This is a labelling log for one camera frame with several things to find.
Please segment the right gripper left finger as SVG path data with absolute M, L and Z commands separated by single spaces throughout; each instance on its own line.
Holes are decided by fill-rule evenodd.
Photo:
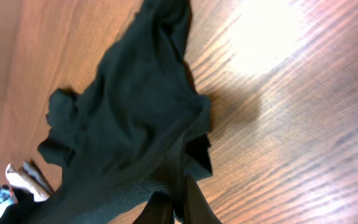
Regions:
M 170 197 L 161 192 L 154 192 L 133 224 L 174 224 Z

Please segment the black t-shirt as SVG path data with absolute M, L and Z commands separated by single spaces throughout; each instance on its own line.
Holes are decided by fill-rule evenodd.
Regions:
M 184 61 L 190 20 L 188 1 L 144 1 L 86 90 L 51 94 L 38 150 L 62 168 L 62 184 L 44 202 L 22 197 L 1 223 L 107 223 L 154 192 L 184 223 L 185 177 L 213 173 L 211 102 Z

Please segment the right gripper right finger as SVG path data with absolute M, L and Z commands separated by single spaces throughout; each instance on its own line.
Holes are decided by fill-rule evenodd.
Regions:
M 185 177 L 184 203 L 185 224 L 222 224 L 206 201 L 198 184 L 191 176 Z

